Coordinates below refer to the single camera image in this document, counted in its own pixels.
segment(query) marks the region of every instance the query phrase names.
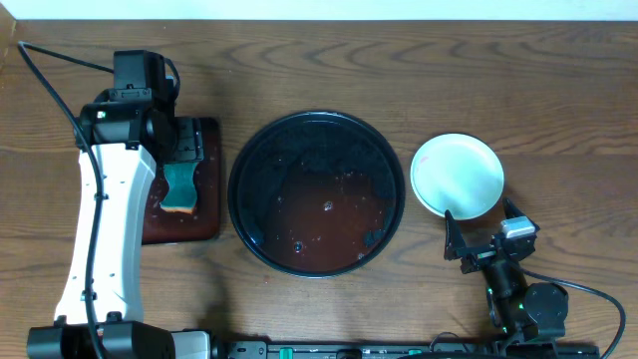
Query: sponge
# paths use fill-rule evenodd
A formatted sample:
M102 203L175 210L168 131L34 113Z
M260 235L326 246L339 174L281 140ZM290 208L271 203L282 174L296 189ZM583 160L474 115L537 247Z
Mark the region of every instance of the sponge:
M159 204L167 212L193 214L197 204L197 191L192 181L199 162L164 165L163 175L168 182L168 193Z

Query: black pan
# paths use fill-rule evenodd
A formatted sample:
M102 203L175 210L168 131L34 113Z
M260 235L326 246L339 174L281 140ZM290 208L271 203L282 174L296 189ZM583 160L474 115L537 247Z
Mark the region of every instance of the black pan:
M259 131L228 184L232 223L271 267L329 277L374 258L399 226L403 171L390 144L354 117L305 112Z

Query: white plate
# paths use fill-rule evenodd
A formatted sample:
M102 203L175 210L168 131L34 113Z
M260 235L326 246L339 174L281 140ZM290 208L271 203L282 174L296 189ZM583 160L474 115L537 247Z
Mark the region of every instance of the white plate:
M504 186L498 157L471 136L437 136L412 159L410 182L417 198L431 212L455 219L472 219L492 208Z

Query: wooden table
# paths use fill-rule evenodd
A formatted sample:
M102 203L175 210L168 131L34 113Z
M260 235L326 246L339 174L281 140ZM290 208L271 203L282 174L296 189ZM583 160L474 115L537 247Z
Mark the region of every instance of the wooden table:
M103 65L116 49L173 59L177 111L220 119L224 175L269 122L330 109L377 128L404 171L427 139L467 132L506 173L505 194L541 227L530 270L609 292L628 313L615 358L638 355L638 24L534 22L18 22L0 76L0 352L25 355L50 325L68 274L80 201L67 120L20 58L28 40ZM35 56L71 109L108 74ZM444 222L408 187L399 231L365 267L332 279L279 273L222 215L216 240L142 252L146 322L225 338L429 341L486 336L480 274L443 260ZM225 207L225 196L222 199ZM493 233L500 205L466 224ZM610 303L569 290L565 341L606 348Z

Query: green light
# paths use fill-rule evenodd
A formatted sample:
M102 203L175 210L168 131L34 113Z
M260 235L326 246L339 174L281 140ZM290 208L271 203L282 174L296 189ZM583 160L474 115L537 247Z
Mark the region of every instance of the green light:
M292 348L279 349L279 359L292 359Z

